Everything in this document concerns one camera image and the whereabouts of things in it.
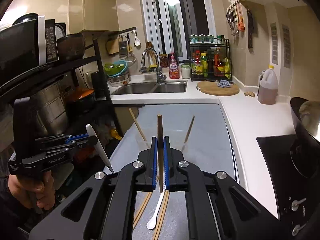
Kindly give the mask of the person's left hand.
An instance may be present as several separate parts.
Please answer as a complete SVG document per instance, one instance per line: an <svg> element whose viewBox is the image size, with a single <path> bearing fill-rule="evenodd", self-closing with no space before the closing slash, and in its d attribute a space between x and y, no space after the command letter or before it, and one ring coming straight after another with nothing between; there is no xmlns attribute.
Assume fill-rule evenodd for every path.
<svg viewBox="0 0 320 240"><path fill-rule="evenodd" d="M11 195L29 209L34 206L33 201L29 198L30 193L35 194L36 206L40 209L50 210L54 206L55 189L53 183L54 178L51 171L45 172L40 181L17 175L10 175L8 178L8 188Z"/></svg>

